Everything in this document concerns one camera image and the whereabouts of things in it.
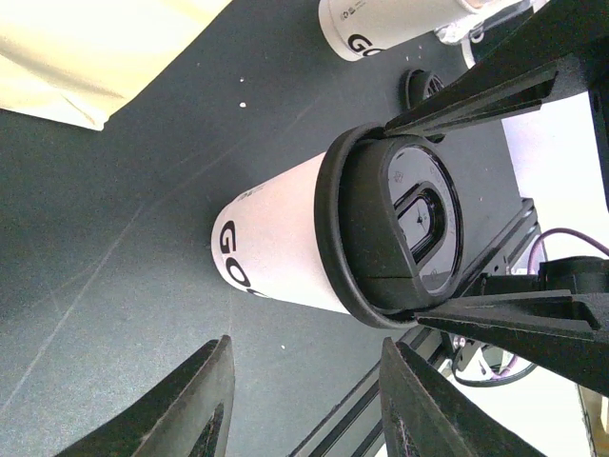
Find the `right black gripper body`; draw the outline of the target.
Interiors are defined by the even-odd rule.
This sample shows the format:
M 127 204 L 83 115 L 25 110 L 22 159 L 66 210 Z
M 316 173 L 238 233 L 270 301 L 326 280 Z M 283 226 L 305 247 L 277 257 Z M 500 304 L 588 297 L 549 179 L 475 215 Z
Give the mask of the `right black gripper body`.
M 592 117 L 603 191 L 608 191 L 608 3 L 551 1 L 538 13 L 543 49 L 556 66 L 549 101 L 585 93 Z M 540 266 L 545 289 L 608 291 L 608 261 L 576 256 Z

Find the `black cup lid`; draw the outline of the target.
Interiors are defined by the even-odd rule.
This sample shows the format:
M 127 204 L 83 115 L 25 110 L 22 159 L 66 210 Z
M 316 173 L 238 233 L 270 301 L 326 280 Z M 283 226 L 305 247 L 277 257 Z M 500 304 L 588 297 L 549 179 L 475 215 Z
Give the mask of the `black cup lid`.
M 324 272 L 346 310 L 372 328 L 406 329 L 462 278 L 462 206 L 435 146 L 377 124 L 339 135 L 314 192 Z

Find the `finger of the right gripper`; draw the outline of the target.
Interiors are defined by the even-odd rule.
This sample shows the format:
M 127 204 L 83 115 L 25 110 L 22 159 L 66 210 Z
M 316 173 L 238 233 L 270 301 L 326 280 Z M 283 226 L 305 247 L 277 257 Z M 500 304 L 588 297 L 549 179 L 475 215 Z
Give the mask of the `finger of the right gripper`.
M 387 122 L 387 135 L 432 136 L 539 109 L 588 90 L 583 50 L 496 50 L 462 77 Z
M 608 395 L 608 295 L 567 290 L 453 299 L 419 324 L 512 352 Z

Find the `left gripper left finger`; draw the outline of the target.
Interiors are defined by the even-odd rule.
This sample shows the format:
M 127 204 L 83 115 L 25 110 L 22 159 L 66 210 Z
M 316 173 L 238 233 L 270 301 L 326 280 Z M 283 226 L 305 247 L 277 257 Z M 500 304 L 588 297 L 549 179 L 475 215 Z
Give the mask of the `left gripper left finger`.
M 235 390 L 229 336 L 210 340 L 61 456 L 224 456 Z

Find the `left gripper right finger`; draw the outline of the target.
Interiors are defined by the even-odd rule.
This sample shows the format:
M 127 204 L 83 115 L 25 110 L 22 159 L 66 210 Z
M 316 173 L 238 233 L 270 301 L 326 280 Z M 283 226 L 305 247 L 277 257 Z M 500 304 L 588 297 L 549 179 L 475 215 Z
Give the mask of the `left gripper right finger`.
M 379 388 L 389 456 L 542 455 L 405 343 L 383 340 Z

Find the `single white paper cup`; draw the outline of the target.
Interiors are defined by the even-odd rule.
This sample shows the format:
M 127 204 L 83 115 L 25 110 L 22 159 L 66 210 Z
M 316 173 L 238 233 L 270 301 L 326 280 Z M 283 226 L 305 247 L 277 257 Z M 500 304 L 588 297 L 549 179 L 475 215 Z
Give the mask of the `single white paper cup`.
M 258 297 L 346 314 L 324 271 L 314 225 L 324 155 L 249 189 L 227 204 L 211 253 L 231 286 Z

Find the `kraft paper bag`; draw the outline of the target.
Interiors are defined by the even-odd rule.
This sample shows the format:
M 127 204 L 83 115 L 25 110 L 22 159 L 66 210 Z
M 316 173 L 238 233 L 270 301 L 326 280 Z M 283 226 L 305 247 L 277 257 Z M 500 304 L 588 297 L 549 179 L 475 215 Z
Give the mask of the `kraft paper bag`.
M 4 1 L 1 107 L 100 131 L 226 1 Z

